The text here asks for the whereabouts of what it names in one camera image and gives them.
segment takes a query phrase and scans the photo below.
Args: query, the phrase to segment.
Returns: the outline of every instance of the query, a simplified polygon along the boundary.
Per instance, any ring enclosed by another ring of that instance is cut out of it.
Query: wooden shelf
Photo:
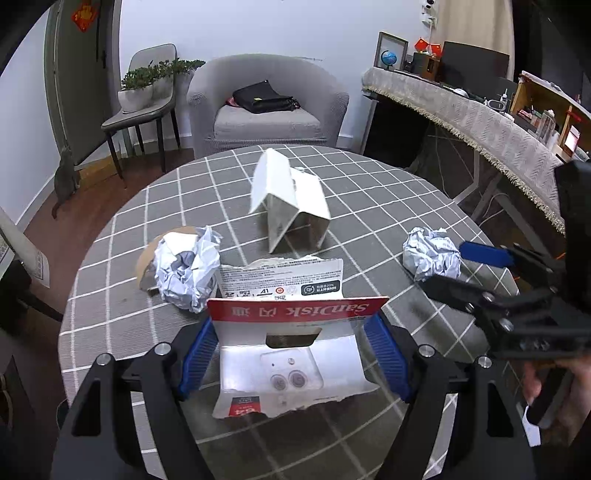
[[[519,85],[515,94],[511,113],[517,115],[525,107],[534,107],[538,112],[553,110],[556,125],[561,132],[557,145],[564,147],[570,127],[574,124],[581,133],[579,146],[585,151],[591,150],[591,113],[566,95],[553,88],[549,82],[539,79],[531,73],[523,72],[519,77]],[[576,122],[568,113],[571,112],[581,119]]]

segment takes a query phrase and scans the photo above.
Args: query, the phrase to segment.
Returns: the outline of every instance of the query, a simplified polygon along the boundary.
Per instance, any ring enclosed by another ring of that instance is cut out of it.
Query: white planter
[[[164,77],[154,82],[154,98],[166,98],[173,91],[173,77]]]
[[[148,85],[147,87],[136,90],[121,90],[117,92],[117,97],[119,98],[123,112],[131,113],[146,108],[152,101],[153,94],[154,85]]]

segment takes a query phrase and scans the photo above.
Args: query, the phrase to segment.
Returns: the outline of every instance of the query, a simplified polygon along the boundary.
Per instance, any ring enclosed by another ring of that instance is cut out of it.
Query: picture frame
[[[381,56],[384,50],[393,51],[398,60],[390,68],[382,62]],[[374,67],[384,70],[402,70],[408,50],[408,41],[403,38],[395,37],[386,32],[380,32],[378,36],[378,45],[375,49]]]

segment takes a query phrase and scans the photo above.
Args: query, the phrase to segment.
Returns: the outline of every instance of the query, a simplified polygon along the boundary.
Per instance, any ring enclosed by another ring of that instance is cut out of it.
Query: human hand
[[[556,365],[571,370],[574,375],[570,394],[556,417],[566,427],[570,443],[577,436],[591,411],[591,355],[556,360]],[[523,374],[523,395],[529,405],[540,395],[541,390],[542,382],[536,374],[534,364],[526,362]]]

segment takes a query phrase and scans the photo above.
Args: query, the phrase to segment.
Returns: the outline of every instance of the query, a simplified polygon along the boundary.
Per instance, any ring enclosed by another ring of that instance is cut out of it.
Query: round table
[[[490,244],[460,208],[429,182],[399,168],[328,147],[263,145],[192,161],[158,179],[130,200],[93,243],[78,271],[59,339],[64,386],[70,402],[102,352],[140,355],[171,341],[195,315],[139,290],[134,267],[143,247],[182,225],[212,225],[223,235],[221,260],[245,265],[269,257],[267,214],[249,214],[250,181],[261,152],[273,147],[321,178],[332,220],[316,253],[342,258],[343,294],[391,298],[390,321],[405,326],[417,343],[429,343],[460,361],[486,351],[473,317],[429,300],[401,266],[402,243],[416,226],[444,227],[456,245]],[[306,235],[290,234],[275,256],[313,252]],[[462,277],[503,294],[516,294],[508,271],[465,261]],[[382,388],[339,403],[316,405],[276,419],[262,414],[216,420],[219,359],[201,389],[183,403],[199,448],[216,478],[367,478],[379,468],[396,435],[405,404],[387,388],[363,334],[358,339],[366,376]],[[518,383],[511,368],[507,381]],[[141,394],[132,395],[139,444],[148,472],[164,478]],[[449,398],[429,467],[440,471],[455,402]]]

